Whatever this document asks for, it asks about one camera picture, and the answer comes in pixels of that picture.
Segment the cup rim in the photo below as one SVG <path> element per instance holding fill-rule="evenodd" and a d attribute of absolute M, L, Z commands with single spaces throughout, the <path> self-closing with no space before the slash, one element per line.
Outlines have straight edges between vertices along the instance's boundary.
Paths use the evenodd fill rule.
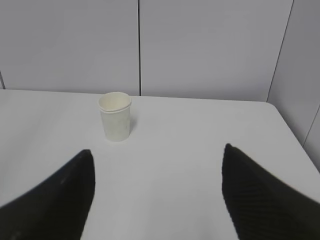
<path fill-rule="evenodd" d="M 129 103 L 128 105 L 122 107 L 122 108 L 119 108 L 119 109 L 115 109 L 115 110 L 105 110 L 104 108 L 101 107 L 100 105 L 100 99 L 103 98 L 104 96 L 106 95 L 110 95 L 110 94 L 122 94 L 122 95 L 125 95 L 126 97 L 129 98 Z M 98 106 L 99 106 L 99 109 L 101 112 L 105 113 L 105 114 L 114 114 L 114 113 L 117 113 L 117 112 L 122 112 L 123 110 L 129 108 L 131 106 L 131 103 L 132 103 L 132 99 L 131 97 L 129 96 L 129 94 L 125 93 L 125 92 L 121 92 L 121 91 L 112 91 L 112 92 L 108 92 L 108 93 L 105 93 L 103 94 L 101 97 L 99 97 L 98 99 Z"/>

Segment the panel seam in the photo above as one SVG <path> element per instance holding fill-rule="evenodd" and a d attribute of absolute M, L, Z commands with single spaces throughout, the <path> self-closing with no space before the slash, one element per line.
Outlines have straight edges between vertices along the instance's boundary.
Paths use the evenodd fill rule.
<path fill-rule="evenodd" d="M 139 57 L 139 96 L 141 96 L 141 36 L 140 36 L 140 0 L 138 0 L 138 57 Z"/>
<path fill-rule="evenodd" d="M 267 101 L 267 102 L 268 102 L 268 100 L 269 100 L 269 96 L 270 96 L 272 84 L 274 83 L 274 78 L 275 78 L 275 75 L 276 75 L 276 71 L 277 71 L 277 67 L 278 67 L 278 63 L 279 63 L 281 51 L 282 51 L 282 48 L 283 48 L 283 45 L 284 45 L 284 42 L 285 42 L 285 38 L 286 38 L 286 34 L 287 34 L 287 29 L 288 29 L 289 21 L 290 21 L 290 19 L 291 19 L 291 13 L 292 13 L 292 9 L 294 8 L 294 4 L 295 4 L 295 0 L 292 0 L 292 5 L 291 5 L 291 9 L 290 9 L 288 21 L 287 21 L 286 26 L 285 26 L 285 30 L 284 30 L 284 34 L 283 34 L 283 38 L 282 38 L 282 42 L 281 42 L 281 47 L 280 47 L 279 55 L 278 55 L 278 58 L 277 58 L 277 60 L 276 60 L 276 64 L 275 64 L 275 68 L 274 68 L 274 72 L 273 72 L 273 76 L 272 76 L 272 80 L 271 80 L 271 83 L 270 83 L 270 88 L 269 88 L 269 91 L 268 91 L 268 96 L 267 96 L 267 98 L 266 98 L 266 101 Z"/>
<path fill-rule="evenodd" d="M 302 147 L 305 147 L 306 141 L 307 141 L 307 139 L 308 139 L 308 137 L 309 137 L 309 134 L 310 134 L 310 132 L 311 132 L 311 129 L 312 129 L 314 123 L 315 123 L 315 120 L 316 120 L 316 118 L 317 118 L 317 115 L 318 115 L 318 113 L 319 113 L 319 110 L 320 110 L 320 104 L 319 104 L 318 109 L 317 109 L 317 111 L 316 111 L 316 113 L 315 113 L 315 116 L 314 116 L 313 121 L 312 121 L 312 123 L 311 123 L 310 129 L 309 129 L 308 133 L 307 133 L 306 136 L 305 136 L 305 139 L 304 139 L 304 141 L 303 141 Z"/>

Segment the white table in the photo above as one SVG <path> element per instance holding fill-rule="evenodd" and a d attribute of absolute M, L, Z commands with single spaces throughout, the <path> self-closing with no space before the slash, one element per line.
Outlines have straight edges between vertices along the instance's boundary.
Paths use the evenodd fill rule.
<path fill-rule="evenodd" d="M 320 174 L 268 103 L 134 96 L 131 135 L 111 143 L 99 97 L 0 90 L 0 206 L 90 149 L 83 240 L 236 240 L 221 192 L 226 143 L 320 202 Z"/>

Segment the white wall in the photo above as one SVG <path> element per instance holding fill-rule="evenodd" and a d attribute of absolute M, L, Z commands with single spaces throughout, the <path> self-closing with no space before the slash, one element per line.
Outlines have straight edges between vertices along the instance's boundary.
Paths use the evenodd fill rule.
<path fill-rule="evenodd" d="M 266 101 L 292 0 L 140 0 L 142 95 Z"/>
<path fill-rule="evenodd" d="M 139 94 L 138 0 L 1 0 L 8 89 Z"/>
<path fill-rule="evenodd" d="M 268 102 L 301 144 L 320 104 L 320 1 L 295 0 Z"/>
<path fill-rule="evenodd" d="M 305 141 L 304 149 L 320 171 L 320 112 L 316 115 L 310 133 Z"/>

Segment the paper cup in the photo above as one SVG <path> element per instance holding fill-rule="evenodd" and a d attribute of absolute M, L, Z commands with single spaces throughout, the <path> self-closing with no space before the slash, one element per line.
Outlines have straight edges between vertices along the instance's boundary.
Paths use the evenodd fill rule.
<path fill-rule="evenodd" d="M 113 142 L 120 142 L 130 134 L 131 97 L 123 92 L 110 92 L 100 97 L 99 108 L 104 134 Z"/>

